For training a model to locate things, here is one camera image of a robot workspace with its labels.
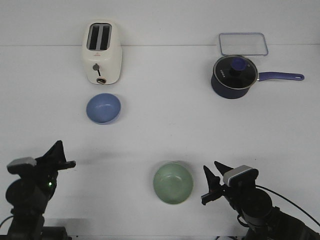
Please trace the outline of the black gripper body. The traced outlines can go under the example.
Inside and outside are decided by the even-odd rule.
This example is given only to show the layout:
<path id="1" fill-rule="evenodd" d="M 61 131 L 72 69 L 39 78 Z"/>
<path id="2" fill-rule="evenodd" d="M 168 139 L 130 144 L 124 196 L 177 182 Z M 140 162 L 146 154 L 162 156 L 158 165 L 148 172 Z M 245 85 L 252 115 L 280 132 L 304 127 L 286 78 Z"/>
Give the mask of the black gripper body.
<path id="1" fill-rule="evenodd" d="M 58 171 L 71 169 L 75 161 L 66 161 L 65 157 L 38 157 L 35 166 L 35 180 L 40 185 L 56 185 Z"/>
<path id="2" fill-rule="evenodd" d="M 240 212 L 239 207 L 239 182 L 236 182 L 232 187 L 228 187 L 226 184 L 219 186 L 219 188 L 216 191 L 209 191 L 208 193 L 201 196 L 201 203 L 202 205 L 206 205 L 209 202 L 213 202 L 220 197 L 225 197 L 225 199 L 228 201 L 229 205 L 237 212 Z"/>

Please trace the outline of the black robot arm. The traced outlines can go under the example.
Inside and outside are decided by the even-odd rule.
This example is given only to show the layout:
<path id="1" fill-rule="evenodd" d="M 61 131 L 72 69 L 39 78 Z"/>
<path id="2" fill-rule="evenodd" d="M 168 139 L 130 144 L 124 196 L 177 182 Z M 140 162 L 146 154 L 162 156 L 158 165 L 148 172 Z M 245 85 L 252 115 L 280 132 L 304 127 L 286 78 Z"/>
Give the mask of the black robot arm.
<path id="1" fill-rule="evenodd" d="M 5 198 L 12 205 L 11 224 L 2 240 L 70 240 L 64 226 L 45 226 L 44 213 L 57 187 L 60 170 L 74 168 L 75 161 L 67 161 L 63 142 L 58 140 L 37 158 L 12 160 L 6 167 L 18 175 L 6 190 Z"/>
<path id="2" fill-rule="evenodd" d="M 216 176 L 203 166 L 208 193 L 201 196 L 206 205 L 224 197 L 237 212 L 238 222 L 248 229 L 245 240 L 318 240 L 320 234 L 301 220 L 273 206 L 270 190 L 256 185 L 259 171 L 247 165 L 236 168 L 218 161 L 215 167 L 222 175 Z"/>

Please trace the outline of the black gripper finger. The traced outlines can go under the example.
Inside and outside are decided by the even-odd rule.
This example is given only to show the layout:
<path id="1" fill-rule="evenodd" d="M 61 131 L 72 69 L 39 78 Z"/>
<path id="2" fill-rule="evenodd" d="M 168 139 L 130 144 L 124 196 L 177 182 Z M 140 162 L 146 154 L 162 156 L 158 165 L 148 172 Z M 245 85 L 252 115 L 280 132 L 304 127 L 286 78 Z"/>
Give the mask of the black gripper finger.
<path id="1" fill-rule="evenodd" d="M 61 160 L 62 158 L 62 141 L 58 140 L 54 145 L 41 157 L 43 160 L 54 159 Z"/>
<path id="2" fill-rule="evenodd" d="M 220 178 L 218 176 L 215 176 L 212 171 L 205 165 L 203 166 L 203 170 L 208 184 L 208 191 L 216 191 L 220 187 Z"/>
<path id="3" fill-rule="evenodd" d="M 221 175 L 224 175 L 225 173 L 233 170 L 232 167 L 229 167 L 227 165 L 224 165 L 218 161 L 214 161 L 214 165 L 217 168 L 217 170 L 220 172 Z"/>
<path id="4" fill-rule="evenodd" d="M 67 162 L 62 141 L 59 141 L 59 162 L 60 163 Z"/>

